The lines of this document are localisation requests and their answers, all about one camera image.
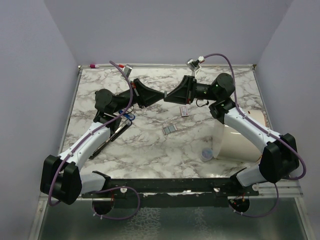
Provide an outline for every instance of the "metal edge trim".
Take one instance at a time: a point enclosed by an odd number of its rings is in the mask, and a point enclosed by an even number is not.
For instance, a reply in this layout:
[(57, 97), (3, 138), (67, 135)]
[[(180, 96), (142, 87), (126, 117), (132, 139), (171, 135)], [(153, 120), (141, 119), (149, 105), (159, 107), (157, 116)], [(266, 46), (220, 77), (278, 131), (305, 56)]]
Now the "metal edge trim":
[(308, 240), (316, 240), (315, 232), (311, 226), (311, 222), (309, 220), (308, 214), (307, 214), (307, 208), (305, 205), (305, 201), (302, 197), (295, 197), (295, 203), (296, 207), (298, 209), (298, 212), (300, 214), (301, 222), (306, 234), (306, 237)]
[(254, 76), (254, 79), (255, 79), (255, 82), (256, 82), (256, 85), (258, 87), (258, 90), (259, 90), (259, 94), (260, 94), (260, 97), (261, 97), (261, 100), (262, 100), (262, 104), (263, 104), (263, 107), (264, 107), (264, 110), (265, 110), (265, 114), (266, 114), (266, 117), (268, 118), (268, 121), (269, 121), (269, 124), (270, 124), (270, 128), (272, 130), (274, 130), (273, 126), (272, 126), (272, 122), (271, 122), (271, 119), (270, 119), (270, 115), (269, 115), (269, 112), (268, 112), (268, 109), (266, 107), (266, 102), (264, 100), (264, 96), (261, 92), (261, 88), (260, 88), (260, 85), (259, 85), (259, 81), (258, 81), (258, 78), (257, 78), (257, 74), (256, 74), (256, 70), (254, 69), (254, 67), (252, 67), (252, 72), (253, 72), (253, 76)]
[(28, 237), (29, 240), (39, 239), (40, 230), (41, 230), (41, 226), (45, 216), (46, 208), (47, 208), (47, 201), (38, 202), (38, 206), (36, 208), (35, 216), (34, 216), (29, 237)]
[(78, 88), (79, 88), (79, 84), (80, 84), (80, 79), (81, 79), (81, 76), (82, 76), (82, 71), (83, 71), (82, 69), (79, 70), (78, 77), (77, 77), (77, 80), (76, 80), (75, 89), (74, 89), (72, 100), (71, 100), (71, 105), (70, 105), (70, 108), (69, 108), (69, 112), (68, 112), (68, 115), (67, 115), (67, 120), (65, 122), (64, 130), (63, 130), (63, 134), (62, 134), (62, 139), (61, 139), (60, 146), (59, 146), (59, 152), (58, 152), (59, 154), (62, 152), (62, 149), (64, 147), (65, 138), (66, 138), (66, 134), (67, 134), (68, 127), (69, 127), (70, 117), (71, 117), (72, 110), (73, 110), (74, 105), (75, 105), (76, 96), (77, 96), (77, 92), (78, 92)]
[[(145, 68), (145, 67), (149, 67), (149, 68), (186, 68), (187, 65), (186, 64), (151, 64), (151, 63), (119, 63), (122, 65), (126, 65), (129, 64), (132, 67), (138, 67), (138, 68)], [(96, 66), (99, 66), (100, 68), (106, 68), (106, 67), (114, 67), (113, 65), (107, 63), (107, 64), (96, 64)], [(202, 64), (202, 67), (229, 67), (228, 64)], [(252, 64), (233, 64), (233, 67), (236, 68), (250, 68), (252, 67)], [(91, 69), (89, 65), (79, 65), (78, 66), (79, 69)]]

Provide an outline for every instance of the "screw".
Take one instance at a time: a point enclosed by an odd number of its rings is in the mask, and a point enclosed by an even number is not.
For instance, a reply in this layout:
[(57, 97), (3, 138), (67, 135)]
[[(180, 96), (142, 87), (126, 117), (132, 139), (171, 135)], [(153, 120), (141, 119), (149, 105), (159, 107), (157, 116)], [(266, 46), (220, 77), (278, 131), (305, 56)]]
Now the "screw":
[(123, 188), (120, 188), (120, 192), (123, 193), (123, 194), (125, 194), (125, 193), (127, 192), (127, 188), (124, 188), (124, 187), (123, 187)]

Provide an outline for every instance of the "black metal frame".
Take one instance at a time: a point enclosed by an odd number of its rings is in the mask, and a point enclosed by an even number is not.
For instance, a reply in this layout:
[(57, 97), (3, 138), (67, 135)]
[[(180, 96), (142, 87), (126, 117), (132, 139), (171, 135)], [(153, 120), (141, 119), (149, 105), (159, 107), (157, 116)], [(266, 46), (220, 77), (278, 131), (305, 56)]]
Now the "black metal frame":
[[(230, 178), (106, 178), (103, 189), (126, 186), (134, 188), (140, 196), (141, 208), (185, 208), (185, 207), (223, 207), (229, 206), (228, 197), (258, 196), (252, 185), (238, 188)], [(122, 193), (119, 189), (105, 193), (85, 193), (82, 198), (115, 199), (115, 208), (137, 207), (137, 196), (131, 190)]]

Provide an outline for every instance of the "black bracket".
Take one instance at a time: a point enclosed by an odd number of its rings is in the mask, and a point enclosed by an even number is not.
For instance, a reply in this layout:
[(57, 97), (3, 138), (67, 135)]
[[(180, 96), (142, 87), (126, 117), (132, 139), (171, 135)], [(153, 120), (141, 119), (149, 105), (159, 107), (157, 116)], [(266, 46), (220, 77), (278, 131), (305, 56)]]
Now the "black bracket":
[[(44, 160), (40, 184), (42, 193), (49, 194), (52, 180), (61, 162), (60, 157), (52, 155)], [(82, 189), (80, 173), (74, 162), (66, 162), (62, 170), (63, 173), (59, 173), (53, 186), (52, 197), (70, 205), (75, 202)]]

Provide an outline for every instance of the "glass panel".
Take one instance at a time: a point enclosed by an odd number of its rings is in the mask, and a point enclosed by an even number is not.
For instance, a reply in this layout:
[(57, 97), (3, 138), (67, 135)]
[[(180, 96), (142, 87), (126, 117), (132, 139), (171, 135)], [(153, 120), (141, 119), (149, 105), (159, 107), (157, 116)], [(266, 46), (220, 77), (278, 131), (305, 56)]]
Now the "glass panel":
[[(274, 199), (252, 199), (248, 214), (267, 212)], [(133, 209), (114, 209), (113, 217)], [(123, 221), (93, 217), (91, 201), (47, 207), (41, 240), (304, 240), (307, 239), (294, 198), (280, 199), (263, 218), (239, 216), (230, 208), (142, 208)]]

